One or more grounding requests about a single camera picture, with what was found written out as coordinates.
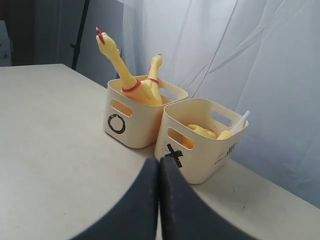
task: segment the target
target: white table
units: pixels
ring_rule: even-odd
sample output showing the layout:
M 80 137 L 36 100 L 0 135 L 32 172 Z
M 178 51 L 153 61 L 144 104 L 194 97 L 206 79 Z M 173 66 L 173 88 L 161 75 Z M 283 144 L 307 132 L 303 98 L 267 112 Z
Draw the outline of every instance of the white table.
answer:
M 130 187 L 153 146 L 106 135 L 105 101 L 105 88 L 61 64 L 0 68 L 1 239 L 71 238 Z M 319 239 L 320 209 L 232 160 L 194 189 L 260 239 Z

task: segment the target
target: yellow rubber chicken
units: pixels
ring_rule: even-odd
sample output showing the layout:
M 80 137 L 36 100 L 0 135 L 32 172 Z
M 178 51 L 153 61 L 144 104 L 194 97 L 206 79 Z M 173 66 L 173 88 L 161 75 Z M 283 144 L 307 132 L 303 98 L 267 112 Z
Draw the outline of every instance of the yellow rubber chicken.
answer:
M 187 126 L 189 129 L 195 131 L 197 134 L 200 134 L 202 136 L 205 136 L 207 138 L 211 138 L 211 139 L 217 139 L 217 135 L 211 131 L 210 129 L 206 129 L 203 127 L 200 127 L 196 124 L 189 124 Z M 182 145 L 185 146 L 187 149 L 193 149 L 194 148 L 194 143 L 192 142 L 192 140 L 190 140 L 189 138 L 183 136 L 182 138 Z
M 99 50 L 112 62 L 119 74 L 122 82 L 121 92 L 123 95 L 141 104 L 150 106 L 162 105 L 162 98 L 157 80 L 158 69 L 162 64 L 162 56 L 157 55 L 152 59 L 148 79 L 140 81 L 132 76 L 127 69 L 127 66 L 120 57 L 120 51 L 118 50 L 115 41 L 105 32 L 103 32 L 101 36 L 103 42 L 98 35 L 96 36 Z

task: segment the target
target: white curtain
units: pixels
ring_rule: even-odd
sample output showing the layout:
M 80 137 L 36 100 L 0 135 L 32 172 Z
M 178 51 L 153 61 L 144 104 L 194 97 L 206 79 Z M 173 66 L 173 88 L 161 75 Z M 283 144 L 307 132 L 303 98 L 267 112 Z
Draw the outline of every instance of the white curtain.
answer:
M 239 114 L 232 158 L 320 207 L 320 1 L 121 0 L 123 55 Z

